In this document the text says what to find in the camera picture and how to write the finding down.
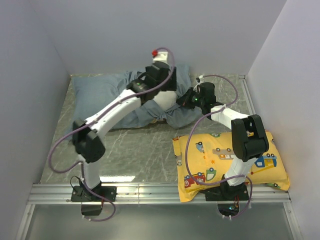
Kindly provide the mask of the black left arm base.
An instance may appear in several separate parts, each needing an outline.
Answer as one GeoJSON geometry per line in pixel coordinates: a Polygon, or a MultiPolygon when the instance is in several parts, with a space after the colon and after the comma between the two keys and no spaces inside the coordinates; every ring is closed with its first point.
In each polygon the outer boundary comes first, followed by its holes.
{"type": "Polygon", "coordinates": [[[72,203],[81,203],[81,214],[85,217],[96,217],[102,213],[105,200],[97,195],[114,202],[116,200],[117,187],[97,186],[92,189],[92,192],[95,194],[90,193],[84,185],[74,186],[72,190],[70,201],[72,203]]]}

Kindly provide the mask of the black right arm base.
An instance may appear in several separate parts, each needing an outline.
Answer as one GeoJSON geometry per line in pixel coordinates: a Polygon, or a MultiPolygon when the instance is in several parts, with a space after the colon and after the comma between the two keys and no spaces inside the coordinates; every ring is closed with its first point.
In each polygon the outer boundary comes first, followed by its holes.
{"type": "Polygon", "coordinates": [[[200,191],[207,202],[217,202],[217,208],[223,218],[234,219],[248,209],[252,193],[242,183],[237,186],[229,186],[221,183],[220,186],[200,191]]]}

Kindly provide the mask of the white pillow insert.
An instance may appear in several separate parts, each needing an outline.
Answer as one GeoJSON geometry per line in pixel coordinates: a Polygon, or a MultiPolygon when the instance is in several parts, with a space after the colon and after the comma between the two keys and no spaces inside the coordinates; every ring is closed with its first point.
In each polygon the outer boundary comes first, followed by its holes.
{"type": "Polygon", "coordinates": [[[153,100],[163,111],[167,111],[176,104],[177,94],[175,91],[160,91],[153,100]]]}

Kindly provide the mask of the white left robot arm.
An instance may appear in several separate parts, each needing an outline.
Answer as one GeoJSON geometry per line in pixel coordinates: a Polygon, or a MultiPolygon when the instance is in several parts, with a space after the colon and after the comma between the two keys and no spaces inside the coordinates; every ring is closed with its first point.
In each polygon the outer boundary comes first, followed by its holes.
{"type": "Polygon", "coordinates": [[[125,116],[161,91],[177,89],[177,68],[155,61],[138,73],[111,103],[86,120],[73,122],[72,144],[82,164],[83,195],[96,201],[101,195],[98,161],[106,152],[104,136],[125,116]]]}

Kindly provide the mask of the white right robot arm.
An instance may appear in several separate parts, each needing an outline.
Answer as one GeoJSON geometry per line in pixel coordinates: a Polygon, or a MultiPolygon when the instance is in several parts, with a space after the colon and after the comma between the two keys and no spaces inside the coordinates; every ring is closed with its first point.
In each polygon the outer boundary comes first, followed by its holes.
{"type": "Polygon", "coordinates": [[[233,199],[245,186],[245,179],[255,161],[269,150],[269,142],[259,115],[246,115],[218,102],[215,85],[203,82],[190,87],[176,100],[181,107],[201,109],[204,117],[231,129],[232,150],[235,154],[231,166],[218,182],[221,196],[233,199]]]}

